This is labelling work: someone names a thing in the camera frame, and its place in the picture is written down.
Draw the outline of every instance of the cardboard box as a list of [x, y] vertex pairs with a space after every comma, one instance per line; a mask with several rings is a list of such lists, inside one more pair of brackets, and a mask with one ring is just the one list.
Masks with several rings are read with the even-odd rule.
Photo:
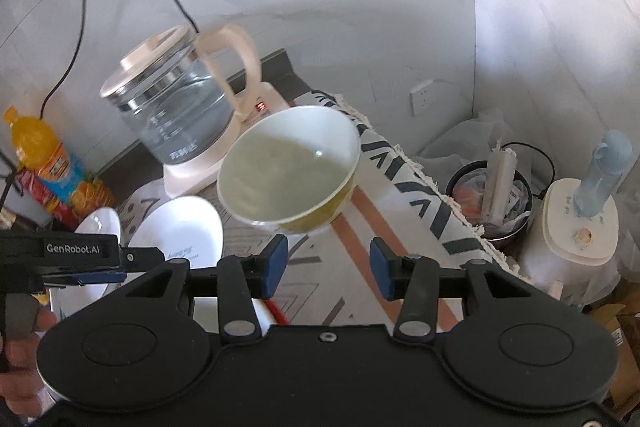
[[606, 304], [590, 313], [596, 322], [603, 325], [618, 346], [619, 365], [609, 388], [613, 412], [619, 417], [627, 415], [640, 403], [640, 369], [636, 357], [623, 333], [619, 314], [626, 306], [621, 303]]
[[622, 310], [622, 314], [618, 315], [618, 322], [622, 327], [622, 333], [625, 335], [626, 341], [631, 347], [631, 352], [636, 359], [636, 365], [640, 367], [640, 319], [635, 314], [627, 315], [626, 309]]

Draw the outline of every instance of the orange juice bottle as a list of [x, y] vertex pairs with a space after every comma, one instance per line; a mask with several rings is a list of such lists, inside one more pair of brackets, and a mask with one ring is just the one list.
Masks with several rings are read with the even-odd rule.
[[20, 116], [15, 107], [4, 114], [20, 162], [84, 218], [97, 208], [113, 204], [111, 191], [84, 170], [80, 160], [65, 149], [52, 128], [38, 118]]

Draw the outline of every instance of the white plate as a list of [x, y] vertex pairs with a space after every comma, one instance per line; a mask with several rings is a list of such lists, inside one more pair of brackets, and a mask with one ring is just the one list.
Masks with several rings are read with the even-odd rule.
[[105, 233], [116, 235], [118, 243], [122, 235], [122, 227], [118, 214], [112, 208], [105, 206], [98, 208], [84, 218], [84, 221], [78, 225], [76, 233]]
[[215, 266], [222, 257], [222, 222], [209, 201], [197, 196], [176, 198], [149, 214], [129, 246], [158, 247], [165, 259], [189, 259], [191, 268]]
[[[112, 208], [98, 208], [84, 218], [78, 225], [76, 233], [103, 233], [115, 235], [120, 241], [122, 227], [118, 214]], [[65, 317], [80, 311], [85, 306], [97, 301], [106, 290], [106, 284], [90, 284], [87, 286], [69, 286], [68, 288], [52, 288], [49, 292], [51, 310], [61, 321]]]
[[[267, 308], [267, 305], [260, 299], [252, 299], [254, 302], [255, 314], [258, 317], [258, 323], [262, 334], [266, 334], [267, 330], [276, 321]], [[194, 299], [193, 320], [209, 333], [220, 333], [218, 328], [218, 298], [217, 297], [196, 297]]]
[[[140, 224], [130, 247], [158, 247], [166, 259], [186, 257], [191, 268], [215, 266], [222, 257], [222, 222], [207, 200], [183, 196], [159, 206]], [[254, 308], [263, 333], [275, 324], [273, 316], [259, 299]], [[197, 297], [194, 320], [204, 330], [218, 333], [218, 299]]]

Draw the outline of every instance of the white bowl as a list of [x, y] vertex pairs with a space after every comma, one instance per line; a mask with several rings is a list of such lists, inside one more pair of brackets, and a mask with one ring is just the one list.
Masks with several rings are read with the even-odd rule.
[[234, 217], [302, 233], [334, 219], [353, 189], [360, 137], [343, 113], [293, 107], [250, 127], [226, 154], [218, 196]]
[[158, 247], [165, 259], [189, 259], [191, 268], [215, 266], [222, 257], [222, 222], [209, 201], [197, 196], [176, 198], [146, 217], [129, 246]]
[[[158, 247], [166, 259], [186, 257], [191, 268], [215, 266], [222, 257], [223, 230], [220, 216], [209, 201], [184, 196], [159, 206], [140, 224], [130, 247]], [[127, 277], [127, 282], [137, 275]], [[218, 333], [218, 298], [196, 297], [193, 319], [206, 331]], [[262, 332], [266, 333], [273, 316], [259, 299], [254, 308]]]
[[[105, 206], [98, 208], [84, 218], [78, 225], [76, 233], [103, 233], [115, 235], [120, 242], [122, 227], [118, 214], [112, 208]], [[86, 286], [69, 286], [67, 288], [52, 288], [49, 291], [51, 310], [61, 321], [69, 315], [80, 311], [89, 304], [102, 297], [107, 289], [106, 284], [88, 284]]]

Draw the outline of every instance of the finger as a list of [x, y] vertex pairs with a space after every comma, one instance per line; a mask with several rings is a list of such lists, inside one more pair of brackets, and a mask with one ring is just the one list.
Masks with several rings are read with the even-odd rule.
[[37, 418], [42, 414], [42, 404], [37, 396], [30, 396], [20, 400], [7, 400], [6, 406], [15, 414]]
[[43, 387], [44, 384], [34, 369], [19, 369], [0, 375], [0, 394], [7, 401], [30, 398]]
[[30, 333], [26, 339], [6, 344], [6, 359], [13, 367], [36, 367], [36, 350], [40, 337]]
[[41, 309], [36, 317], [36, 331], [49, 331], [58, 323], [58, 318], [54, 312]]

